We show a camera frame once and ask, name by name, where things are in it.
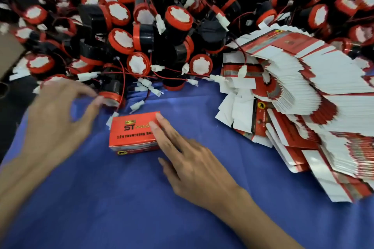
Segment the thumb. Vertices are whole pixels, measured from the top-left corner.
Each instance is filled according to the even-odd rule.
[[[91,129],[92,123],[98,115],[101,105],[104,101],[103,96],[97,96],[90,105],[88,105],[86,112],[83,114],[82,118],[78,121],[79,125],[86,125]]]
[[[168,179],[171,187],[173,187],[173,190],[175,194],[178,195],[178,192],[180,191],[180,179],[174,169],[174,167],[171,165],[171,163],[167,162],[166,160],[162,158],[158,158],[159,163],[162,165],[163,172]]]

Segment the cardboard box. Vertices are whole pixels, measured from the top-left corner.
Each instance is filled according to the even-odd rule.
[[[156,124],[156,113],[142,113],[114,117],[110,128],[109,147],[118,155],[133,154],[159,149],[149,122]]]

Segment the flattened red box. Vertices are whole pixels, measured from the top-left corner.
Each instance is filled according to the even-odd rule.
[[[142,113],[114,117],[110,128],[109,147],[119,155],[157,150],[159,145],[149,122],[156,124],[156,113]]]

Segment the table surface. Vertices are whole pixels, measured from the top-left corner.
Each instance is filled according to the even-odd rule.
[[[293,174],[273,148],[252,143],[214,116],[225,97],[199,81],[153,94],[138,113],[161,111],[184,136],[201,142],[289,235],[306,248],[374,248],[374,198],[332,203],[310,172]],[[129,95],[129,105],[145,93]],[[77,100],[73,119],[91,99]],[[117,156],[108,148],[102,109],[84,144],[57,167],[22,207],[3,248],[243,248],[213,214],[176,196],[162,173],[161,151]],[[24,116],[4,162],[19,153]]]

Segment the table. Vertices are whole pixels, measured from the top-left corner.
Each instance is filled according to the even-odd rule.
[[[144,92],[129,95],[121,115],[144,97]],[[332,203],[310,172],[291,173],[275,149],[252,143],[216,120],[224,97],[218,84],[201,80],[199,87],[186,84],[160,98],[151,94],[138,113],[161,111],[182,135],[210,148],[302,246],[373,248],[374,197]],[[74,119],[90,101],[75,101]],[[110,114],[101,110],[90,137],[33,193],[3,248],[243,248],[213,214],[173,193],[157,161],[165,157],[161,151],[117,156],[108,148]],[[27,115],[4,162],[19,153],[26,125]]]

